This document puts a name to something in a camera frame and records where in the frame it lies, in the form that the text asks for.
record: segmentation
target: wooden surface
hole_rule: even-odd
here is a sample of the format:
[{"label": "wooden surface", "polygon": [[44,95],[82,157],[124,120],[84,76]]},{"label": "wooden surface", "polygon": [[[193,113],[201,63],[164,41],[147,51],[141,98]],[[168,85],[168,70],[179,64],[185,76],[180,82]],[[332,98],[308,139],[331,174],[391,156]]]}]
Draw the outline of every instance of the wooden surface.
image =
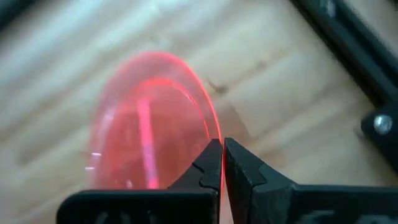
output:
[{"label": "wooden surface", "polygon": [[[398,52],[389,3],[350,3]],[[1,223],[54,223],[59,203],[89,187],[101,87],[146,50],[184,59],[223,136],[294,181],[397,185],[354,131],[372,106],[288,0],[41,1],[0,33]],[[221,213],[231,223],[228,204]]]}]

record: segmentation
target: wooden tabletop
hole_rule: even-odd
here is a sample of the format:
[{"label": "wooden tabletop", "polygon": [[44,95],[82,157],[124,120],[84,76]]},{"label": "wooden tabletop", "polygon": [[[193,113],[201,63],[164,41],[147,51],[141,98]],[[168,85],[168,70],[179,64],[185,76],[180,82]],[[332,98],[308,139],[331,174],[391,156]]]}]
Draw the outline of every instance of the wooden tabletop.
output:
[{"label": "wooden tabletop", "polygon": [[[391,4],[349,3],[398,55]],[[398,185],[355,131],[372,105],[288,0],[43,0],[0,33],[1,223],[54,223],[60,202],[89,188],[101,88],[148,50],[184,59],[223,136],[292,180]],[[221,216],[232,223],[227,203]]]}]

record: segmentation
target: clear plastic cup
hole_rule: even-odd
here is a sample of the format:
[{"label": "clear plastic cup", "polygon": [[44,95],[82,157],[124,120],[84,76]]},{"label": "clear plastic cup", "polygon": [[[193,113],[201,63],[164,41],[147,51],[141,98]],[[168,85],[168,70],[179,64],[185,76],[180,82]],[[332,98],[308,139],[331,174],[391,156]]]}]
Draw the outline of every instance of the clear plastic cup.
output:
[{"label": "clear plastic cup", "polygon": [[93,122],[93,189],[165,189],[221,138],[201,81],[177,57],[134,57],[108,82]]}]

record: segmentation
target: black metal frame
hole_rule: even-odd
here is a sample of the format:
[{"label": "black metal frame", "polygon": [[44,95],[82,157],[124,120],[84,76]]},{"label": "black metal frame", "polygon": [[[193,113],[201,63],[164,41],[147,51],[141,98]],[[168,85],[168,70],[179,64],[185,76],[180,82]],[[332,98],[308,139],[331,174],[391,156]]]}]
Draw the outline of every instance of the black metal frame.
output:
[{"label": "black metal frame", "polygon": [[363,119],[363,133],[398,172],[398,128],[380,135],[374,127],[379,115],[398,121],[398,59],[344,1],[291,1],[376,107]]},{"label": "black metal frame", "polygon": [[0,1],[0,29],[6,27],[20,13],[28,9],[37,0],[2,0]]}]

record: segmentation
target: metal bolt head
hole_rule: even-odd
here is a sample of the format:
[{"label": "metal bolt head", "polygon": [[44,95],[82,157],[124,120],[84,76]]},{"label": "metal bolt head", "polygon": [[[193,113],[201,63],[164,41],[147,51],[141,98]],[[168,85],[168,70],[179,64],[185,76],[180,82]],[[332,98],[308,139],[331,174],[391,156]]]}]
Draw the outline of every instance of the metal bolt head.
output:
[{"label": "metal bolt head", "polygon": [[392,118],[387,115],[378,115],[374,118],[373,127],[378,134],[386,135],[392,129]]}]

